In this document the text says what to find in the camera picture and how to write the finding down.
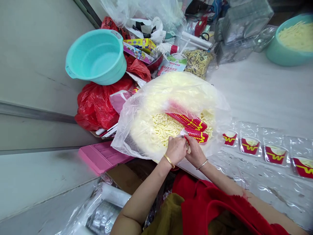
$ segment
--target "pink container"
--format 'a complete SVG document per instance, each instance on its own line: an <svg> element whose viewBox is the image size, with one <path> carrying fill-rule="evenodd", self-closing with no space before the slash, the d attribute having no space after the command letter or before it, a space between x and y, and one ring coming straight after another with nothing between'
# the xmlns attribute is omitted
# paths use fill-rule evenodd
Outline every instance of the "pink container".
<svg viewBox="0 0 313 235"><path fill-rule="evenodd" d="M84 146L78 151L83 161L99 176L118 164L126 163L134 159L134 157L113 149L111 142L112 141L108 141Z"/></svg>

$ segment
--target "white countertop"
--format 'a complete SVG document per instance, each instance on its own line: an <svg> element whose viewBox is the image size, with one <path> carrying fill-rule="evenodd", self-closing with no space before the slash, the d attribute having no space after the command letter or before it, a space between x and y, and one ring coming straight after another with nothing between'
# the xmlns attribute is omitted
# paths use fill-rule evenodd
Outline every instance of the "white countertop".
<svg viewBox="0 0 313 235"><path fill-rule="evenodd" d="M238 120L313 139L313 62L298 67L282 67L271 63L265 53L252 53L246 60L220 65L211 74L209 82L225 95L233 117ZM222 149L284 175L289 176L291 172L289 168L275 167L239 154L236 149ZM207 180L186 159L178 165L195 177ZM294 179L313 187L313 180Z"/></svg>

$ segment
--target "teal bowl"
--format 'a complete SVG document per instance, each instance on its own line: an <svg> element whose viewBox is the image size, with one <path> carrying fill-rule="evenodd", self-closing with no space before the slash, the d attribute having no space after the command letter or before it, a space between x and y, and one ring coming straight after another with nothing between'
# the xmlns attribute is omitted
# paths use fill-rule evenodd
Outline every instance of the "teal bowl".
<svg viewBox="0 0 313 235"><path fill-rule="evenodd" d="M126 71L123 37L114 30L97 29L80 36L66 55L65 70L75 79L111 85Z"/></svg>
<svg viewBox="0 0 313 235"><path fill-rule="evenodd" d="M271 62L282 66L297 66L305 64L313 59L312 52L301 52L287 48L278 37L279 32L284 28L289 28L300 21L303 21L304 23L312 23L313 14L302 14L293 17L284 22L276 30L275 36L266 51L266 56Z"/></svg>

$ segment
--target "gold bracelet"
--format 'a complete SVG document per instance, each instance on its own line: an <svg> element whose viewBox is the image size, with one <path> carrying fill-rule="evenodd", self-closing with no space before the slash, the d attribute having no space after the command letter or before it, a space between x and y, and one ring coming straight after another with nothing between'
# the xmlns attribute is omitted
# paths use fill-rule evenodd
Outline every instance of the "gold bracelet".
<svg viewBox="0 0 313 235"><path fill-rule="evenodd" d="M173 163L171 162L171 160L169 159L169 157L166 156L166 154L164 154L164 157L168 160L168 162L172 165L172 168L174 169L175 166L173 165Z"/></svg>

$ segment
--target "hand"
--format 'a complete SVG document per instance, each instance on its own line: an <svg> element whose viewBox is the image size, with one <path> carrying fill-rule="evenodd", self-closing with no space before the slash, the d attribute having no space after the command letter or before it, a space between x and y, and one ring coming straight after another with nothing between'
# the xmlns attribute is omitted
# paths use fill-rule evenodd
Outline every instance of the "hand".
<svg viewBox="0 0 313 235"><path fill-rule="evenodd" d="M195 168L198 168L206 161L206 157L195 138L188 135L185 135L185 137L189 141L191 149L191 153L187 153L186 158Z"/></svg>
<svg viewBox="0 0 313 235"><path fill-rule="evenodd" d="M184 137L169 137L169 144L166 150L166 156L169 157L173 165L179 163L187 153L187 141Z"/></svg>

